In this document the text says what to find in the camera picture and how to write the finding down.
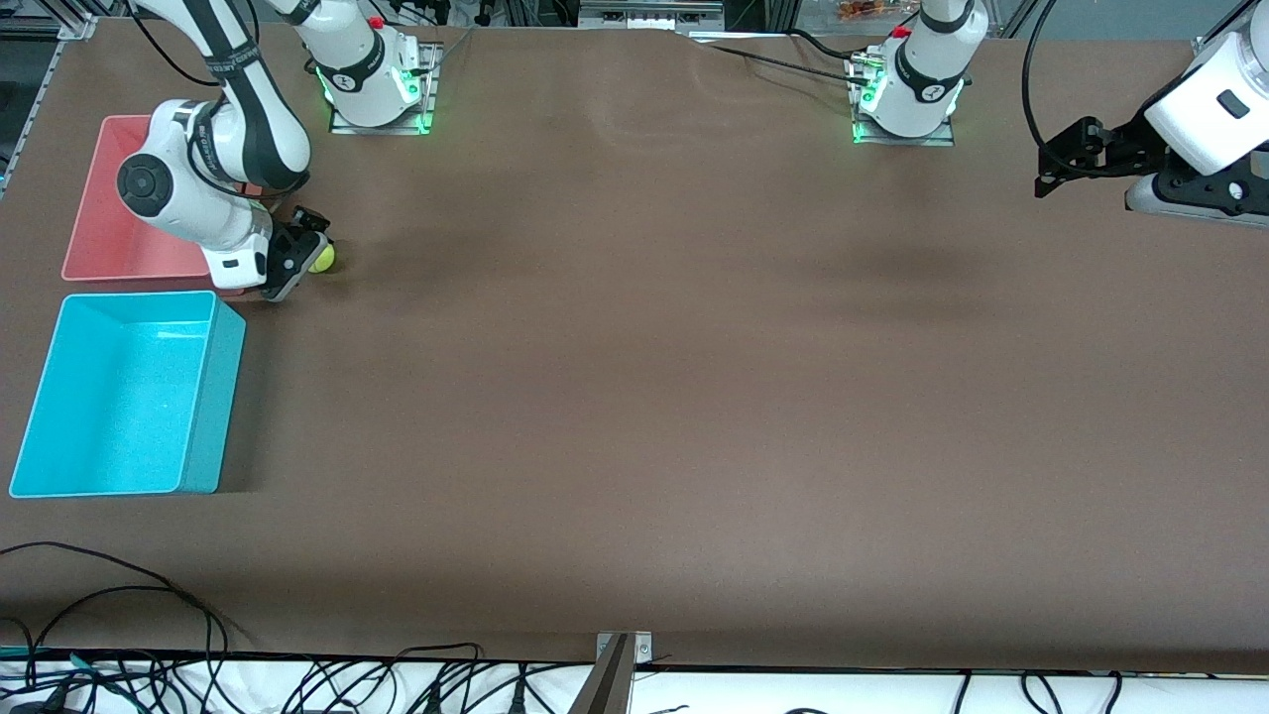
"yellow ball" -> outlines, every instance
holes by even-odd
[[[327,242],[326,247],[322,247],[321,255],[313,260],[313,264],[308,266],[310,273],[325,273],[335,264],[335,245]]]

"cyan plastic box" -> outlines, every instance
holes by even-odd
[[[214,492],[245,332],[211,290],[69,295],[9,495]]]

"pink tray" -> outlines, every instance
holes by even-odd
[[[75,230],[62,263],[74,282],[143,280],[146,289],[211,288],[203,251],[188,240],[151,227],[119,199],[119,165],[146,140],[150,117],[107,117],[96,137]],[[221,290],[237,294],[241,290]]]

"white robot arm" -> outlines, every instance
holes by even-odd
[[[266,0],[296,28],[335,109],[350,123],[383,126],[419,103],[419,41],[357,0]]]
[[[1129,122],[1084,117],[1041,146],[1036,195],[1076,178],[1141,175],[1133,211],[1269,227],[1269,4],[1213,37]]]
[[[956,108],[964,71],[986,36],[982,0],[924,0],[911,34],[892,36],[876,49],[881,80],[859,109],[900,137],[933,133]]]
[[[146,142],[119,166],[119,197],[141,219],[198,243],[217,287],[259,287],[280,299],[326,247],[326,222],[306,209],[289,224],[277,222],[233,184],[283,193],[302,185],[310,151],[303,126],[226,0],[140,4],[194,42],[223,95],[160,104]]]

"table surface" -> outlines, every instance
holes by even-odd
[[[478,30],[431,136],[330,136],[293,30],[261,44],[339,269],[235,303],[218,495],[5,498],[0,544],[157,569],[241,649],[1269,666],[1269,240],[1126,212],[1123,180],[1034,199],[1020,43],[982,47],[952,150],[853,145],[834,82],[662,32]],[[1042,128],[1126,119],[1187,58],[1046,44]],[[62,57],[0,202],[3,464],[96,127],[173,96],[212,94],[122,20]],[[5,561],[37,619],[127,580]],[[49,643],[202,647],[143,597]]]

